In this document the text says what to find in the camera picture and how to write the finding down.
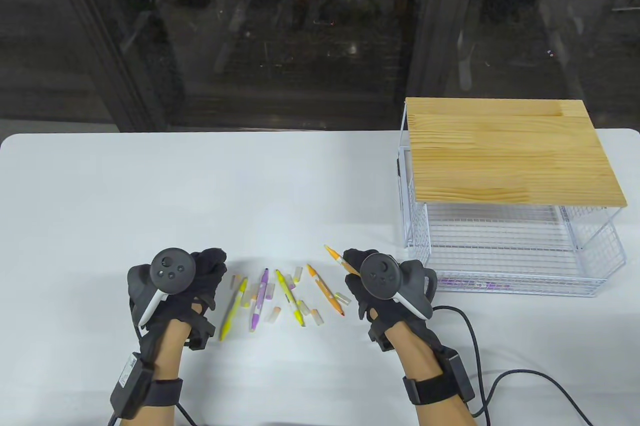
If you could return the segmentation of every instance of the white table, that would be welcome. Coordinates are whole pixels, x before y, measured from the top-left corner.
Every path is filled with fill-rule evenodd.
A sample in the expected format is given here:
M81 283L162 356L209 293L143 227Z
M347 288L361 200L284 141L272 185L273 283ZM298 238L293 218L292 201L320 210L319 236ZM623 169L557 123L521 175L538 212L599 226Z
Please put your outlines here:
M596 425L640 424L640 135L599 132L629 207L616 224L629 263L597 298L447 294L475 326L485 372L548 372ZM18 135L0 148L2 341L0 424L106 423L109 394L137 346L126 272L162 248L220 246L229 274L210 320L219 325L231 274L311 262L334 291L344 272L323 243L398 257L402 233L395 132ZM297 326L283 308L249 334L186 352L182 403L199 424L417 424L394 353L357 319L339 317L304 273L295 293L325 325ZM282 292L265 307L282 305ZM464 322L430 325L475 373ZM487 382L493 376L487 376ZM477 410L474 400L472 410ZM578 425L553 385L507 378L494 424ZM178 414L178 423L185 424Z

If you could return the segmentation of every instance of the wrist strap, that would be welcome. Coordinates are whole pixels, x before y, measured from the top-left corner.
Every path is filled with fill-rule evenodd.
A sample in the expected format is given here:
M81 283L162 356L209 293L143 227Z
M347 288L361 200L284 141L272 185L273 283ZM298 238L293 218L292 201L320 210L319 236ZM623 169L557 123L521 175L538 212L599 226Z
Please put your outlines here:
M409 400L416 406L439 403L458 394L456 379L450 374L441 374L424 381L408 380L405 376L402 381Z
M175 406L180 401L182 390L183 381L180 378L152 381L144 400L144 406Z

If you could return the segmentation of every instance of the orange pencil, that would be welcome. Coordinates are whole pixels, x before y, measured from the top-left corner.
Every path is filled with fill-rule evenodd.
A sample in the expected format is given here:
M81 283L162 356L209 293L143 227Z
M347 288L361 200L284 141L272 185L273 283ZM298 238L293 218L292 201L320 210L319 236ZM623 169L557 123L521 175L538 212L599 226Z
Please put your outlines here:
M306 267L309 269L309 274L315 280L315 283L318 285L318 287L322 289L322 292L326 296L327 300L329 300L329 303L331 303L332 307L342 316L345 316L345 312L343 312L343 308L340 306L340 303L338 303L338 300L336 300L331 291L329 291L329 288L327 288L325 282L323 282L322 278L320 278L318 272L315 269L311 268L311 264L306 265Z
M336 252L335 250L332 250L331 248L329 248L326 244L324 246L326 248L326 250L329 252L329 254L331 255L331 257L338 261L338 264L340 264L343 268L345 268L347 271L349 271L349 273L351 273L352 275L360 275L353 266L351 266L349 263L347 263L345 261L345 259L343 257L341 257L338 252Z

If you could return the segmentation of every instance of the yellow pencil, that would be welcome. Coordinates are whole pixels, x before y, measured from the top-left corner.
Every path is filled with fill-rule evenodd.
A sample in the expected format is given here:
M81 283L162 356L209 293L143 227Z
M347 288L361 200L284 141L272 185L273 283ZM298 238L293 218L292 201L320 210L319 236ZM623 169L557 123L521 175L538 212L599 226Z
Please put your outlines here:
M238 288L238 291L235 294L233 305L231 305L231 309L229 310L228 315L226 315L226 318L224 319L224 323L222 324L222 330L220 332L221 342L225 340L225 338L231 331L231 326L233 325L234 316L238 311L238 307L240 306L240 300L242 299L242 295L245 293L246 289L247 289L247 278L242 280L242 283L240 284L240 288Z
M291 312L293 312L293 316L295 316L295 319L297 319L297 322L300 323L300 326L304 326L305 321L302 319L302 313L298 309L296 299L293 297L293 294L291 293L291 290L289 289L287 282L284 280L284 276L282 276L282 273L278 269L276 270L276 277L278 278L278 282L280 283L280 286L282 286L282 291L284 291L284 297L286 298L286 302L288 302L288 307L290 307Z
M329 248L326 244L324 246L326 248L326 250L329 252L329 254L331 255L331 257L338 261L338 264L340 264L343 268L345 268L347 271L349 271L349 273L351 273L352 275L360 275L353 266L351 266L349 263L347 263L345 261L345 259L343 257L341 257L335 250L332 250L331 248Z

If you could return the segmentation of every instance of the purple pencil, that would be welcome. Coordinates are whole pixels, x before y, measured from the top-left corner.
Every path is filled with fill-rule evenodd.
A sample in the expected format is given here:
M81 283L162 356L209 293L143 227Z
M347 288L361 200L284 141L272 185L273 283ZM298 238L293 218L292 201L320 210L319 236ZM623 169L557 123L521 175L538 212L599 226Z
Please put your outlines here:
M269 269L265 269L262 274L262 280L260 280L260 288L258 289L258 299L255 301L255 308L253 309L253 316L251 316L251 332L253 333L258 327L258 321L260 321L260 312L263 310L263 303L265 302L265 293L267 291L267 283L269 282Z

